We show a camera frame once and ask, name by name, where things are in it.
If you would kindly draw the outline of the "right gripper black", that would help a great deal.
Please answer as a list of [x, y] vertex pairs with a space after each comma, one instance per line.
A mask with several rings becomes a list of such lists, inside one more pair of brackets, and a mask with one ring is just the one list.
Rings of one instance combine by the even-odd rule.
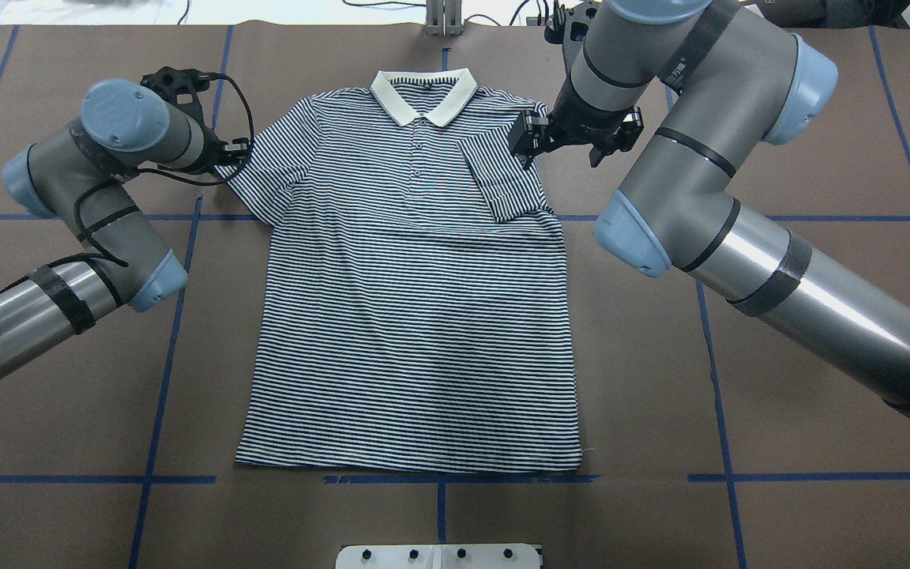
[[536, 157], [564, 145], [592, 145], [589, 165], [596, 168], [616, 152], [631, 151], [643, 129], [639, 107], [604, 111], [577, 95], [560, 95], [548, 118], [538, 111], [519, 113], [510, 127], [508, 150], [528, 170]]

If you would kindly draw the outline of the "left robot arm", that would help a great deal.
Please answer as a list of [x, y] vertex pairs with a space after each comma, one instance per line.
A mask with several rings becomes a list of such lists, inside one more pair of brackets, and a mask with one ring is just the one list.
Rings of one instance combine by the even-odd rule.
[[122, 307], [147, 312], [185, 288], [187, 270], [152, 226], [126, 185], [161, 175], [206, 187], [221, 184], [250, 159], [252, 136], [221, 139], [199, 96], [224, 73], [164, 67], [139, 81], [102, 80], [78, 115], [21, 150], [2, 169], [2, 184], [30, 223], [0, 238], [0, 256], [32, 254], [24, 273], [0, 289], [0, 379], [90, 331]]

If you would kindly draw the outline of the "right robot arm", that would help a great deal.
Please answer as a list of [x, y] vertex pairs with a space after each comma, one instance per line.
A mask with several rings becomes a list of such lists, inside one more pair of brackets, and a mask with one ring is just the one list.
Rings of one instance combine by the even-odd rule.
[[562, 86], [508, 148], [528, 165], [586, 145], [592, 167], [637, 151], [596, 217], [599, 245], [647, 277], [690, 275], [910, 420], [910, 307], [734, 188], [759, 147], [819, 116], [837, 65], [739, 1], [557, 3], [545, 39]]

